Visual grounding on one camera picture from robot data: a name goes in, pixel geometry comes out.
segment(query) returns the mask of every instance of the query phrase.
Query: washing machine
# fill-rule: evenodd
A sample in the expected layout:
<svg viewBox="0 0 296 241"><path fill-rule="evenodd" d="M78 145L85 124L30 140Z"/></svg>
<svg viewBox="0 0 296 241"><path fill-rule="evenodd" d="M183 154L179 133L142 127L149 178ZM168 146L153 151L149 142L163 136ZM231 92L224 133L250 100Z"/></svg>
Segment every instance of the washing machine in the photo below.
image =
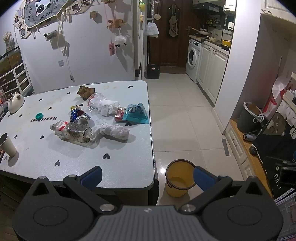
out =
<svg viewBox="0 0 296 241"><path fill-rule="evenodd" d="M201 43L190 39L189 47L188 47L188 55L187 55L187 64L186 64L186 73L192 79L194 83L196 83L197 76L197 64L198 58L200 55Z"/></svg>

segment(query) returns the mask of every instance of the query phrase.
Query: hanging plush toy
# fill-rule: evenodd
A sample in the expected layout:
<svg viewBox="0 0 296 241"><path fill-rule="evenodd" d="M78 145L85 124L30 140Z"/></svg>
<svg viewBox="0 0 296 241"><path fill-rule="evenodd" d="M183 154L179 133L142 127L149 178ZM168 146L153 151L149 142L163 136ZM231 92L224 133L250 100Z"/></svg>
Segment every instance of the hanging plush toy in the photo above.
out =
<svg viewBox="0 0 296 241"><path fill-rule="evenodd" d="M119 35L115 37L115 47L126 46L126 38L120 34L120 30L121 28L118 28Z"/></svg>

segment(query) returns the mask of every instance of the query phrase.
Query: range hood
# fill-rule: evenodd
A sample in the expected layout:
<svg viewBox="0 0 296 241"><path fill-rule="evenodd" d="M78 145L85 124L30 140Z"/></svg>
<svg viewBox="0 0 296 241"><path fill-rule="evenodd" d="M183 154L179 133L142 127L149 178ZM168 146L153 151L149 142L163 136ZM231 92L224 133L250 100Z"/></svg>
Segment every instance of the range hood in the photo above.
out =
<svg viewBox="0 0 296 241"><path fill-rule="evenodd" d="M194 4L193 9L204 9L210 15L225 15L223 11L223 7L209 3L209 2Z"/></svg>

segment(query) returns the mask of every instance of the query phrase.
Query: red and white bag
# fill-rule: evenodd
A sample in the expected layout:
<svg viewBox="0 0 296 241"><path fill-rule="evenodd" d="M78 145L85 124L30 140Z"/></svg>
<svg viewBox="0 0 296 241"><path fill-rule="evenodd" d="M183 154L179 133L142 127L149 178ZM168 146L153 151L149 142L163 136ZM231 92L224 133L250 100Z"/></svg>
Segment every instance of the red and white bag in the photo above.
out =
<svg viewBox="0 0 296 241"><path fill-rule="evenodd" d="M286 93L289 86L290 79L283 76L279 76L271 90L270 97L263 108L263 115L267 120L270 120L278 109L283 95Z"/></svg>

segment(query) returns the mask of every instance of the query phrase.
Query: plastic bottle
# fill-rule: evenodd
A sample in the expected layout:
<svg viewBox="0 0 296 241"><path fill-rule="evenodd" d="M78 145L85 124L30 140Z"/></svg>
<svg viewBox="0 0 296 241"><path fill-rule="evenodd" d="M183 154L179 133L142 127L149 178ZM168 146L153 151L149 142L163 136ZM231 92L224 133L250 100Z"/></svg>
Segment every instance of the plastic bottle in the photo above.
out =
<svg viewBox="0 0 296 241"><path fill-rule="evenodd" d="M63 120L52 124L50 129L54 131L61 140L68 139L77 142L89 142L92 135L92 129L88 126Z"/></svg>

